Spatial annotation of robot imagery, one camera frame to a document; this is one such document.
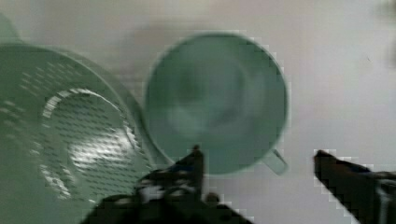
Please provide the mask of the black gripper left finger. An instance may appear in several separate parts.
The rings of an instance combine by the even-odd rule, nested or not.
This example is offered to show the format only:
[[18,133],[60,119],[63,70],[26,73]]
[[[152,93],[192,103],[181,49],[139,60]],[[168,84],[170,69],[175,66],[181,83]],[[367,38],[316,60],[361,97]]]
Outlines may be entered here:
[[200,197],[204,173],[205,155],[200,146],[195,145],[184,158],[140,178],[134,186],[134,194],[144,203],[163,199],[172,190],[184,189]]

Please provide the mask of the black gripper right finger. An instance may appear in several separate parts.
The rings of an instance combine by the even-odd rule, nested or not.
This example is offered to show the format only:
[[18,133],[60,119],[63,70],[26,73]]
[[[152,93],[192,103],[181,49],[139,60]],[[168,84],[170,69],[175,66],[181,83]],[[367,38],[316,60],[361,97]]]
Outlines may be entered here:
[[319,150],[315,177],[360,224],[395,224],[395,172],[373,172]]

